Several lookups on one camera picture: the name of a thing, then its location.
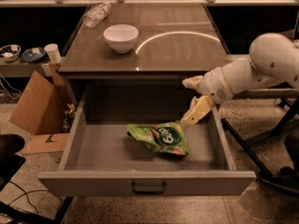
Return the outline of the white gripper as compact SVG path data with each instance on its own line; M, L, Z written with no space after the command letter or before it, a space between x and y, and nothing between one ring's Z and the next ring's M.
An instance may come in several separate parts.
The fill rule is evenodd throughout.
M189 110L180 120L183 128L191 127L204 118L211 111L213 103L219 105L234 97L220 67L207 72L203 77L185 78L182 85L194 90L199 87L199 92L203 95L192 98Z

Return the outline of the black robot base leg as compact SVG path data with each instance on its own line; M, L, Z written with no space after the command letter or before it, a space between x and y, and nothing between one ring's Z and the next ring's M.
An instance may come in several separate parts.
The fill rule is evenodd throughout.
M299 98L293 103L287 98L282 98L278 106L283 108L285 105L289 110L274 129L253 136L247 140L242 139L226 119L222 119L221 123L223 128L230 132L236 142L260 169L259 180L261 182L278 192L299 197L299 120L293 120L294 116L299 114ZM282 167L279 171L279 175L273 176L258 156L252 151L252 148L261 143L273 141L283 134L287 134L284 144L291 158L293 167Z

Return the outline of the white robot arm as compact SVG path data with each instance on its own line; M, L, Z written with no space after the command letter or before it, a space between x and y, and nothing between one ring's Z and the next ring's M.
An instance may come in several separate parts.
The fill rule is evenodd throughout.
M299 91L299 48L285 35L260 35L251 43L248 57L182 81L185 88L193 89L201 96L192 99L180 125L193 126L211 111L213 105L231 100L242 91L272 87L282 82Z

